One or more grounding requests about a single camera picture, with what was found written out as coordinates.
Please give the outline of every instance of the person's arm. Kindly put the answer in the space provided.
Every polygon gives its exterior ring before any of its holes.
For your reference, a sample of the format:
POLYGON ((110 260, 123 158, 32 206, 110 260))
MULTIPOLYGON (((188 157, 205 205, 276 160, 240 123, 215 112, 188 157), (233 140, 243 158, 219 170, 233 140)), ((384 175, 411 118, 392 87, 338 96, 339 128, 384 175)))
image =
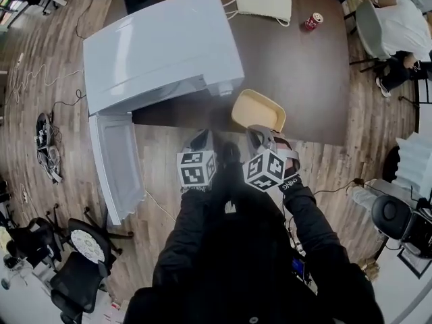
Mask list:
POLYGON ((389 6, 396 6, 398 3, 396 0, 378 0, 377 4, 379 7, 389 7, 389 6))
POLYGON ((372 284, 357 264, 350 263, 311 190, 303 186, 300 176, 280 189, 284 205, 293 214, 318 297, 329 314, 345 324, 383 323, 372 284))
POLYGON ((189 277, 203 237, 209 192, 189 190, 153 272, 154 286, 174 286, 189 277))

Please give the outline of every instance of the black office chair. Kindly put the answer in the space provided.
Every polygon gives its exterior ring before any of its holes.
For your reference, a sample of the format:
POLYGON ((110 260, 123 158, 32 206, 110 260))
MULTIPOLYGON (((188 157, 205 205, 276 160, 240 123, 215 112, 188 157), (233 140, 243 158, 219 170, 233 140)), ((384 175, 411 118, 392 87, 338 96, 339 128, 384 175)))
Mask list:
POLYGON ((18 225, 12 215, 13 213, 9 211, 9 205, 6 205, 5 207, 6 216, 0 211, 0 226, 8 229, 18 228, 20 225, 18 225))
POLYGON ((107 214, 104 214, 104 224, 100 228, 88 215, 89 210, 85 208, 84 214, 92 225, 77 219, 69 220, 70 240, 77 252, 71 253, 66 264, 50 281, 51 300, 61 309, 61 320, 66 324, 81 324, 82 313, 92 313, 95 309, 97 290, 102 280, 110 275, 116 260, 111 249, 122 253, 109 237, 133 237, 132 232, 127 236, 108 233, 107 214))
POLYGON ((27 227, 7 232, 12 238, 6 245, 11 256, 26 259, 33 267, 45 262, 55 269, 55 261, 61 262, 61 245, 47 220, 37 217, 27 227))
POLYGON ((372 206, 372 221, 389 238, 399 240, 408 252, 432 259, 432 210, 430 200, 422 198, 416 209, 393 196, 380 196, 372 206))

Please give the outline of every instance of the cable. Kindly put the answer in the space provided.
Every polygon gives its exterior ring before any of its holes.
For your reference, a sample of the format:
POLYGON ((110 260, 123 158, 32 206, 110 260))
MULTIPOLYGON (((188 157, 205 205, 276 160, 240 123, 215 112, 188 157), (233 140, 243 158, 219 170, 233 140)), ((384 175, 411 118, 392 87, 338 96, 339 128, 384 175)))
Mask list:
POLYGON ((231 17, 228 17, 227 20, 234 18, 236 15, 238 15, 238 13, 239 13, 238 11, 227 12, 226 14, 233 14, 231 17))
POLYGON ((78 34, 78 25, 80 23, 80 19, 81 17, 90 9, 90 6, 93 4, 94 0, 91 0, 90 3, 88 4, 87 8, 81 13, 81 15, 78 17, 78 20, 76 21, 76 25, 75 25, 75 34, 76 36, 78 36, 79 38, 85 40, 87 37, 83 37, 80 34, 78 34))
MULTIPOLYGON (((35 79, 40 74, 40 72, 42 71, 43 68, 45 68, 45 78, 44 78, 44 84, 45 84, 45 86, 51 86, 56 81, 58 81, 58 79, 64 79, 64 78, 67 78, 69 76, 73 76, 74 74, 77 74, 78 72, 83 72, 84 73, 84 70, 76 70, 75 72, 66 74, 65 76, 59 76, 59 77, 57 77, 51 83, 47 83, 48 70, 47 70, 47 65, 45 65, 43 63, 40 66, 39 71, 36 72, 36 74, 34 74, 33 72, 28 72, 27 75, 26 75, 25 81, 21 82, 20 85, 17 88, 16 88, 16 84, 17 84, 17 81, 18 81, 18 76, 16 76, 15 84, 12 86, 12 91, 9 94, 8 98, 6 99, 5 105, 9 102, 9 99, 11 98, 12 94, 15 94, 15 96, 16 96, 16 98, 15 98, 16 103, 19 103, 20 102, 20 89, 22 88, 22 91, 25 91, 26 88, 27 88, 27 86, 28 86, 28 80, 29 80, 30 75, 32 75, 33 79, 35 79)), ((18 70, 18 66, 14 67, 13 70, 17 71, 18 70)))
POLYGON ((159 203, 157 202, 157 200, 155 199, 155 197, 153 197, 152 195, 151 195, 151 193, 148 191, 148 190, 146 190, 146 193, 150 196, 150 198, 152 198, 153 199, 153 201, 155 202, 155 204, 164 212, 164 213, 166 213, 168 216, 170 216, 171 217, 171 219, 174 221, 174 222, 176 222, 176 219, 168 212, 168 211, 166 211, 163 207, 161 207, 160 205, 159 205, 159 203))
POLYGON ((372 188, 373 190, 375 190, 375 191, 378 191, 378 192, 381 192, 382 194, 384 194, 384 195, 386 195, 386 196, 389 196, 390 194, 388 194, 388 193, 385 193, 385 192, 383 192, 383 191, 381 191, 381 190, 378 190, 378 188, 375 188, 375 187, 372 187, 371 185, 368 185, 368 184, 364 184, 365 186, 367 186, 367 187, 369 187, 369 188, 372 188))
POLYGON ((237 0, 231 0, 229 3, 226 3, 223 5, 224 7, 227 7, 228 5, 231 5, 232 3, 235 3, 237 0))
POLYGON ((279 18, 276 18, 276 20, 277 20, 277 22, 278 22, 279 24, 281 24, 284 28, 287 28, 288 26, 290 26, 290 23, 289 23, 289 22, 287 22, 287 24, 284 24, 284 23, 281 22, 281 20, 280 20, 279 18))
POLYGON ((318 193, 322 193, 322 192, 328 192, 328 193, 335 193, 337 191, 343 190, 345 187, 348 187, 352 182, 356 183, 356 180, 351 180, 350 182, 348 182, 345 186, 342 186, 340 188, 338 188, 337 190, 321 190, 321 191, 317 191, 315 192, 313 195, 317 195, 318 193))
POLYGON ((52 112, 54 111, 54 106, 55 106, 56 104, 61 103, 62 105, 68 105, 68 106, 70 106, 70 107, 73 107, 73 106, 76 105, 78 102, 80 102, 84 97, 87 96, 87 94, 84 94, 84 95, 83 95, 80 89, 76 89, 75 95, 76 95, 77 99, 76 99, 76 101, 75 101, 74 103, 66 103, 66 102, 63 102, 63 101, 55 101, 54 104, 53 104, 53 107, 51 108, 51 114, 52 114, 52 112))
POLYGON ((58 143, 61 143, 61 140, 63 139, 63 134, 61 134, 60 129, 53 124, 49 124, 49 128, 53 132, 53 138, 55 139, 55 141, 58 143))
POLYGON ((387 244, 385 244, 384 247, 388 250, 391 250, 391 251, 399 251, 402 249, 402 246, 399 246, 399 248, 390 248, 390 247, 387 247, 387 244))
MULTIPOLYGON (((26 187, 23 185, 23 183, 20 184, 20 190, 21 190, 21 205, 24 206, 24 198, 27 198, 28 200, 26 201, 28 204, 30 204, 30 207, 32 207, 33 211, 34 211, 34 216, 38 217, 38 212, 36 211, 36 208, 34 207, 34 203, 32 200, 32 197, 30 197, 28 191, 26 190, 26 187)), ((21 213, 21 218, 22 215, 25 214, 25 216, 27 216, 27 220, 28 222, 30 222, 27 213, 22 212, 21 213)))
POLYGON ((291 231, 291 221, 294 219, 294 216, 291 216, 290 220, 288 221, 288 231, 291 231))

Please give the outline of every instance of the chair base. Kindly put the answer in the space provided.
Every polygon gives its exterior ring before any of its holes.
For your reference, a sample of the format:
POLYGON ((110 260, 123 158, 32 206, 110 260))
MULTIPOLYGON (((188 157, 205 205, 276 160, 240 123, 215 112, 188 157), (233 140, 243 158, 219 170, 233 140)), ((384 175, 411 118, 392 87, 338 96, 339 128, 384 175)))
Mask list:
POLYGON ((366 62, 373 62, 379 60, 377 57, 374 57, 373 59, 363 59, 363 60, 357 60, 350 62, 351 65, 358 65, 359 63, 366 63, 366 62))
POLYGON ((118 255, 121 255, 123 253, 123 250, 121 248, 118 248, 111 241, 111 239, 131 240, 131 239, 134 238, 134 232, 128 232, 128 235, 109 233, 107 231, 107 223, 108 223, 108 208, 107 207, 105 207, 105 210, 103 211, 102 227, 99 227, 99 225, 96 223, 96 221, 88 214, 89 212, 90 212, 90 208, 89 207, 85 207, 84 208, 84 216, 87 218, 87 220, 90 222, 90 224, 93 227, 99 228, 101 230, 101 233, 109 241, 109 245, 110 245, 111 249, 115 253, 117 253, 118 255))
POLYGON ((54 207, 52 208, 52 214, 54 216, 54 220, 50 218, 51 211, 47 211, 45 213, 45 217, 47 218, 47 221, 53 226, 54 233, 56 233, 59 236, 59 244, 61 246, 61 249, 63 249, 64 244, 69 244, 72 248, 74 248, 74 245, 70 241, 70 237, 68 236, 68 231, 59 225, 59 220, 57 218, 57 209, 59 208, 59 205, 57 203, 54 204, 54 207))
POLYGON ((420 109, 420 105, 432 105, 432 102, 429 100, 429 79, 425 80, 425 84, 426 84, 426 101, 411 101, 410 99, 407 99, 405 96, 399 96, 399 101, 408 101, 409 103, 412 104, 412 106, 414 108, 420 109))

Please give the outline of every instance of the white wire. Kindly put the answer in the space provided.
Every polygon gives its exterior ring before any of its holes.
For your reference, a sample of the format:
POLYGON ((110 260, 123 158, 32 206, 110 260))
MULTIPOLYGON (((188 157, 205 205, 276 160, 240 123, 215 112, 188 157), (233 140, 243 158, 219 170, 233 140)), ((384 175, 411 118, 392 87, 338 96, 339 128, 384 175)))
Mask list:
POLYGON ((224 7, 227 7, 228 5, 231 5, 232 3, 235 3, 237 0, 231 0, 229 3, 226 3, 223 5, 224 7))
MULTIPOLYGON (((58 81, 58 79, 64 79, 64 78, 66 78, 66 77, 73 76, 74 74, 77 74, 78 72, 83 72, 83 73, 84 73, 84 70, 76 70, 75 72, 72 72, 72 73, 66 74, 65 76, 57 77, 57 78, 54 79, 51 83, 47 83, 47 75, 48 75, 47 65, 45 65, 45 64, 43 63, 43 64, 40 66, 39 71, 36 72, 36 74, 34 74, 33 72, 28 72, 27 75, 26 75, 26 79, 25 79, 25 81, 21 82, 20 85, 19 85, 17 88, 16 88, 16 84, 17 84, 18 78, 17 78, 17 76, 16 76, 16 74, 15 74, 16 79, 15 79, 15 84, 13 85, 13 88, 12 88, 12 92, 15 94, 15 101, 16 101, 16 103, 19 103, 19 102, 20 102, 20 89, 21 89, 21 87, 22 87, 22 91, 24 92, 24 91, 26 90, 27 86, 28 86, 28 79, 29 79, 29 76, 32 75, 33 78, 36 78, 36 77, 40 74, 40 72, 42 71, 42 68, 43 68, 43 67, 45 67, 45 79, 44 79, 44 84, 45 84, 45 86, 51 86, 51 85, 53 85, 56 81, 58 81)), ((18 66, 14 67, 14 68, 13 68, 14 72, 16 72, 17 69, 18 69, 18 66)))
POLYGON ((279 18, 276 18, 276 20, 279 22, 279 24, 281 24, 284 28, 287 28, 288 26, 290 26, 290 23, 284 24, 281 22, 281 20, 279 18))
POLYGON ((161 207, 160 205, 159 205, 159 203, 157 202, 157 200, 155 199, 155 197, 154 196, 152 196, 151 194, 150 194, 150 192, 149 191, 147 191, 146 190, 146 193, 150 196, 150 198, 152 198, 153 199, 153 201, 155 202, 155 204, 164 212, 164 213, 166 213, 168 216, 170 216, 171 217, 171 219, 174 221, 174 222, 176 222, 176 219, 168 212, 168 211, 166 211, 163 207, 161 207))
MULTIPOLYGON (((24 206, 24 193, 26 193, 27 203, 30 204, 30 207, 33 208, 35 217, 37 217, 38 212, 37 212, 36 208, 34 207, 32 197, 30 197, 30 194, 28 193, 26 187, 23 184, 20 184, 20 190, 21 190, 21 205, 24 206)), ((21 212, 21 219, 22 219, 23 214, 25 214, 25 216, 27 216, 27 222, 30 222, 30 219, 28 218, 27 213, 25 213, 23 211, 21 212)))
POLYGON ((231 17, 227 18, 228 20, 230 20, 230 19, 234 18, 236 15, 238 15, 238 11, 231 11, 231 12, 227 12, 226 14, 233 14, 231 17))

